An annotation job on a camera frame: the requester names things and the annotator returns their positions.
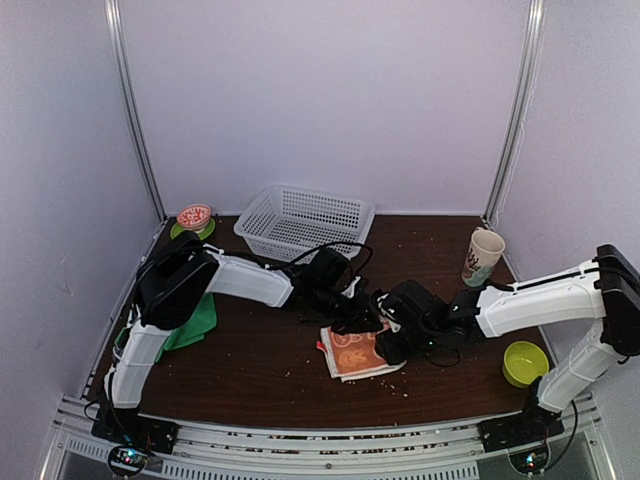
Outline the orange bunny pattern towel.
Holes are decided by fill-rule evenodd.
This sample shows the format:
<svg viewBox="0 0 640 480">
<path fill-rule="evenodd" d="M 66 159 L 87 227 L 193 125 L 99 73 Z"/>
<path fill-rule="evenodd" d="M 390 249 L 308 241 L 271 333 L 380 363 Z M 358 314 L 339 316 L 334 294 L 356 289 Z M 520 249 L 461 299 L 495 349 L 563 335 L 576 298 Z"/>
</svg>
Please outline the orange bunny pattern towel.
<svg viewBox="0 0 640 480">
<path fill-rule="evenodd" d="M 330 327 L 320 330 L 316 348 L 324 354 L 332 379 L 357 381 L 396 372 L 406 365 L 389 364 L 375 350 L 377 332 L 340 335 Z"/>
</svg>

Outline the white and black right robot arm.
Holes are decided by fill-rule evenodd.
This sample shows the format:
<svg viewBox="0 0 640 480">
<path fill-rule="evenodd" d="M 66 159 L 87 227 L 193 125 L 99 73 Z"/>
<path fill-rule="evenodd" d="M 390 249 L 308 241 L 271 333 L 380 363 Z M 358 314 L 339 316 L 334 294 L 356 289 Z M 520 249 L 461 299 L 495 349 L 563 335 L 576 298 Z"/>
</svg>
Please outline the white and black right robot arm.
<svg viewBox="0 0 640 480">
<path fill-rule="evenodd" d="M 379 302 L 390 323 L 377 334 L 376 353 L 401 364 L 439 347 L 454 349 L 530 327 L 573 320 L 593 325 L 550 372 L 535 379 L 532 404 L 513 419 L 519 440 L 535 440 L 583 390 L 614 364 L 639 353 L 639 272 L 613 245 L 554 275 L 500 285 L 485 282 L 450 302 L 406 281 Z"/>
</svg>

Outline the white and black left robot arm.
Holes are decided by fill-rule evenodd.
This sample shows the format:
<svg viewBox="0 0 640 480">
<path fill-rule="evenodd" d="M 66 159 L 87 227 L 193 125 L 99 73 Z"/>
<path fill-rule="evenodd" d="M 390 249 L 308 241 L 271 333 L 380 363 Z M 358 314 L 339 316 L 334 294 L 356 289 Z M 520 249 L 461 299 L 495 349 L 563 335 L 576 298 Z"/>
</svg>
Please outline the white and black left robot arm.
<svg viewBox="0 0 640 480">
<path fill-rule="evenodd" d="M 138 409 L 149 373 L 170 334 L 188 323 L 207 294 L 271 308 L 302 301 L 340 335 L 382 330 L 366 281 L 339 252 L 341 245 L 331 241 L 273 264 L 215 247 L 195 233 L 171 240 L 136 274 L 133 304 L 114 342 L 99 397 L 106 429 L 123 444 L 143 436 Z"/>
</svg>

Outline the green microfiber towel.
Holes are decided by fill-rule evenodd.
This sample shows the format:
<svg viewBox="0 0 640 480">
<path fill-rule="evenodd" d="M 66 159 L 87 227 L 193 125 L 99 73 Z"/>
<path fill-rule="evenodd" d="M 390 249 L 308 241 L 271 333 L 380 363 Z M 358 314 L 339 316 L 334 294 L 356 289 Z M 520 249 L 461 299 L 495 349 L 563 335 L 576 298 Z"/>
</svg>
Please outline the green microfiber towel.
<svg viewBox="0 0 640 480">
<path fill-rule="evenodd" d="M 161 350 L 155 358 L 158 363 L 165 352 L 175 351 L 193 345 L 205 338 L 205 335 L 217 327 L 218 317 L 214 295 L 206 293 L 190 319 L 182 326 L 172 331 L 165 340 Z"/>
</svg>

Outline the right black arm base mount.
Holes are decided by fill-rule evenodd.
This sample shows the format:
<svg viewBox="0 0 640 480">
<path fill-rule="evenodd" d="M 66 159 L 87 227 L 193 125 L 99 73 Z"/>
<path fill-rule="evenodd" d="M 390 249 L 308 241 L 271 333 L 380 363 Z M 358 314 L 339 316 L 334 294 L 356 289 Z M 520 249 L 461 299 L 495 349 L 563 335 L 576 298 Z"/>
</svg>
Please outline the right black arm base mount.
<svg viewBox="0 0 640 480">
<path fill-rule="evenodd" d="M 480 422 L 478 431 L 484 451 L 489 453 L 544 442 L 565 428 L 560 413 L 531 404 L 519 413 Z"/>
</svg>

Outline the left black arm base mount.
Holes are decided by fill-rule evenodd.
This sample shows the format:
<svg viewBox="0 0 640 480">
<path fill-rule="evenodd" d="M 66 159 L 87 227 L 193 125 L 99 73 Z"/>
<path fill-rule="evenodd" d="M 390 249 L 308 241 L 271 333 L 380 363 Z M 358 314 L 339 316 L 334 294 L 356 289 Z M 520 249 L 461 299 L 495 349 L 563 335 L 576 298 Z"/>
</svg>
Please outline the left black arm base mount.
<svg viewBox="0 0 640 480">
<path fill-rule="evenodd" d="M 179 426 L 175 422 L 141 416 L 137 408 L 118 409 L 101 401 L 91 433 L 112 443 L 145 453 L 171 454 Z"/>
</svg>

